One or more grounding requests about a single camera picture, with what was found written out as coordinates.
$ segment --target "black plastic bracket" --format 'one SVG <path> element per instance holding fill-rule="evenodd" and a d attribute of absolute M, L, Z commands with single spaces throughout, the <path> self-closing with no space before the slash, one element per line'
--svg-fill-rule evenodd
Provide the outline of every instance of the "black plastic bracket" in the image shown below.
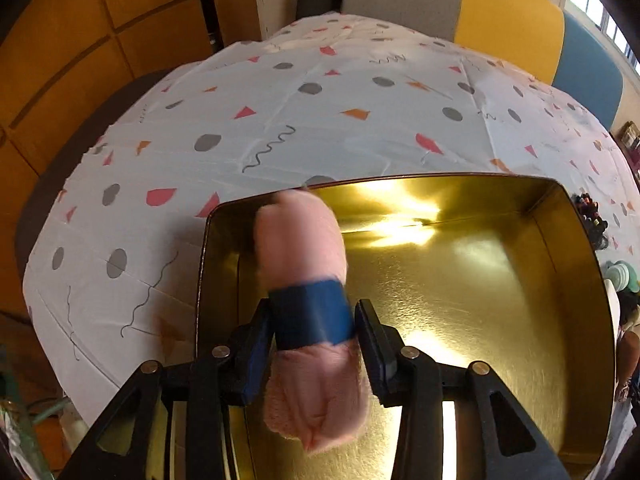
<path fill-rule="evenodd" d="M 462 427 L 465 478 L 568 480 L 544 435 L 491 367 L 439 364 L 404 345 L 382 325 L 369 300 L 360 300 L 355 325 L 371 389 L 385 407 L 402 406 L 392 480 L 440 480 L 443 462 L 442 401 L 453 400 Z M 470 445 L 460 446 L 461 442 Z"/>

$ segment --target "squiggly line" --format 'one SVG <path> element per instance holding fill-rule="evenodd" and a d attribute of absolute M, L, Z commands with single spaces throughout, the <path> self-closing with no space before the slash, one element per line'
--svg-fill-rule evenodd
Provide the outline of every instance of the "squiggly line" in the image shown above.
<path fill-rule="evenodd" d="M 478 110 L 478 113 L 483 115 L 485 119 L 493 119 L 494 121 L 497 121 L 497 119 L 495 118 L 495 116 L 492 116 L 491 114 L 487 114 L 487 113 L 482 113 L 482 110 Z"/>
<path fill-rule="evenodd" d="M 386 59 L 369 59 L 369 62 L 382 64 L 382 63 L 391 63 L 392 61 L 395 61 L 397 63 L 400 60 L 406 61 L 406 57 L 404 56 L 404 54 L 402 54 L 402 56 L 397 56 L 396 54 L 394 54 L 393 57 L 387 56 Z"/>
<path fill-rule="evenodd" d="M 67 285 L 69 287 L 69 292 L 66 294 L 66 320 L 69 323 L 69 326 L 71 328 L 73 328 L 73 325 L 71 324 L 71 303 L 69 303 L 69 298 L 71 298 L 71 285 Z M 74 343 L 73 340 L 73 335 L 76 333 L 75 330 L 72 330 L 71 333 L 69 334 L 69 341 L 71 341 L 71 344 L 74 346 L 74 357 L 76 358 L 76 361 L 79 361 L 80 359 L 78 359 L 78 356 L 76 355 L 76 343 Z"/>
<path fill-rule="evenodd" d="M 123 327 L 120 329 L 120 337 L 121 337 L 121 338 L 124 338 L 124 334 L 123 334 L 124 329 L 126 329 L 126 328 L 127 328 L 127 327 L 129 327 L 129 326 L 133 326 L 133 322 L 134 322 L 134 321 L 135 321 L 135 319 L 136 319 L 136 310 L 137 310 L 137 309 L 139 309 L 141 306 L 145 306 L 145 305 L 148 303 L 149 298 L 151 298 L 151 289 L 152 289 L 152 288 L 156 288 L 156 286 L 158 286 L 158 285 L 160 284 L 160 282 L 162 281 L 162 276 L 164 275 L 164 270 L 165 270 L 168 266 L 170 266 L 170 265 L 171 265 L 175 260 L 177 260 L 177 259 L 178 259 L 178 254 L 180 254 L 180 251 L 175 251 L 175 256 L 174 256 L 171 260 L 169 260 L 167 263 L 165 263 L 165 264 L 162 266 L 162 269 L 160 269 L 160 277 L 158 278 L 158 281 L 157 281 L 157 282 L 155 282 L 153 285 L 149 285 L 149 286 L 148 286 L 148 289 L 146 290 L 146 300 L 145 300 L 145 301 L 143 301 L 143 302 L 142 302 L 142 303 L 140 303 L 140 304 L 137 304 L 137 305 L 133 308 L 133 311 L 131 312 L 131 322 L 130 322 L 130 323 L 127 323 L 125 326 L 123 326 Z"/>
<path fill-rule="evenodd" d="M 260 166 L 262 164 L 262 162 L 260 161 L 260 156 L 259 155 L 266 155 L 267 153 L 270 153 L 270 152 L 273 151 L 273 145 L 274 144 L 282 144 L 283 142 L 285 142 L 285 139 L 282 138 L 283 135 L 293 135 L 296 132 L 296 129 L 293 126 L 289 126 L 288 124 L 285 124 L 285 126 L 291 131 L 290 132 L 281 132 L 281 133 L 278 134 L 278 140 L 272 140 L 270 142 L 267 142 L 267 149 L 266 150 L 260 150 L 258 153 L 256 153 L 254 155 L 255 164 L 247 164 L 244 168 L 242 168 L 242 173 L 244 173 L 249 168 L 257 168 L 258 166 Z"/>

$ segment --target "metal screw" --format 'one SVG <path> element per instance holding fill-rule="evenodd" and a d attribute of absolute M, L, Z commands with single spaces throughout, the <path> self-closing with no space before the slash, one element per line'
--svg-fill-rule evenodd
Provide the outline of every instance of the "metal screw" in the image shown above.
<path fill-rule="evenodd" d="M 407 359 L 415 359 L 420 355 L 420 351 L 415 346 L 403 346 L 400 353 Z"/>
<path fill-rule="evenodd" d="M 218 345 L 211 351 L 211 355 L 217 359 L 229 357 L 229 354 L 231 354 L 231 350 L 226 345 Z"/>
<path fill-rule="evenodd" d="M 491 371 L 491 367 L 482 361 L 476 361 L 471 365 L 471 369 L 478 375 L 487 375 Z"/>
<path fill-rule="evenodd" d="M 158 371 L 158 361 L 145 361 L 140 365 L 143 374 L 155 374 Z"/>

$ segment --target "gold metal tray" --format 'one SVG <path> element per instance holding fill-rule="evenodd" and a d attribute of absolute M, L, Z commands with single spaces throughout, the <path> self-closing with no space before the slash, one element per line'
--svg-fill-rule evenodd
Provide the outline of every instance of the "gold metal tray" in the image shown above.
<path fill-rule="evenodd" d="M 446 174 L 316 187 L 347 250 L 351 303 L 373 301 L 382 323 L 436 361 L 488 362 L 574 478 L 595 466 L 607 436 L 614 335 L 596 257 L 565 190 L 524 176 Z M 253 223 L 270 196 L 226 203 L 207 221 L 196 351 L 248 322 L 265 296 Z M 444 478 L 456 477 L 452 410 Z M 307 457 L 267 430 L 262 406 L 230 414 L 241 480 L 390 477 L 400 408 L 373 398 L 365 433 Z"/>

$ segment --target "yellow wall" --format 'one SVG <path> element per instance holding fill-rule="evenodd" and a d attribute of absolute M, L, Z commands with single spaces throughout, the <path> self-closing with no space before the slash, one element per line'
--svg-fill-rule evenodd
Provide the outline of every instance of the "yellow wall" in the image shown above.
<path fill-rule="evenodd" d="M 462 0 L 454 41 L 551 84 L 563 38 L 562 10 L 549 0 Z"/>

